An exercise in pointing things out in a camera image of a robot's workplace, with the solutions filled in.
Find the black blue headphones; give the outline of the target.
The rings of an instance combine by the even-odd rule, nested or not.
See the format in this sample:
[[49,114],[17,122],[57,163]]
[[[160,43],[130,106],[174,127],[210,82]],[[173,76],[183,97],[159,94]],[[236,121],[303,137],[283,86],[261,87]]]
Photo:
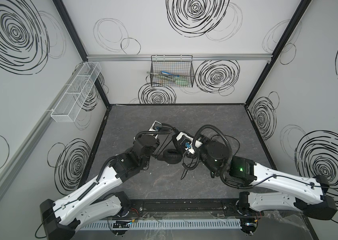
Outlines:
[[175,131],[163,152],[159,153],[157,157],[158,161],[166,162],[170,165],[175,165],[182,161],[185,154],[185,148],[177,140],[179,134],[179,131]]

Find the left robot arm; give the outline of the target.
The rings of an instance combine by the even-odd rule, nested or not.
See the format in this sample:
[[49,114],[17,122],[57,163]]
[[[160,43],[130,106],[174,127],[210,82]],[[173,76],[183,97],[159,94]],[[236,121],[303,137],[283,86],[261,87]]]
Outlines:
[[80,229],[98,220],[127,215],[131,201],[124,192],[112,193],[104,200],[100,197],[146,169],[160,145],[158,136],[172,130],[169,124],[155,121],[148,131],[136,134],[131,148],[105,160],[92,180],[61,199],[42,202],[40,227],[44,238],[70,240]]

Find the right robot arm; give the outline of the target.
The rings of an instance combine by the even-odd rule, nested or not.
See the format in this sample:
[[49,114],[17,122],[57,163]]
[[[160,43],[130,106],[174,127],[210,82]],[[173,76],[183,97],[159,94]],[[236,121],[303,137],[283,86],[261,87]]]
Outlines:
[[190,138],[186,150],[211,169],[213,176],[238,190],[242,215],[269,210],[302,212],[307,217],[331,221],[338,211],[338,183],[331,155],[318,156],[317,171],[299,176],[267,168],[233,154],[227,137],[217,127],[204,125]]

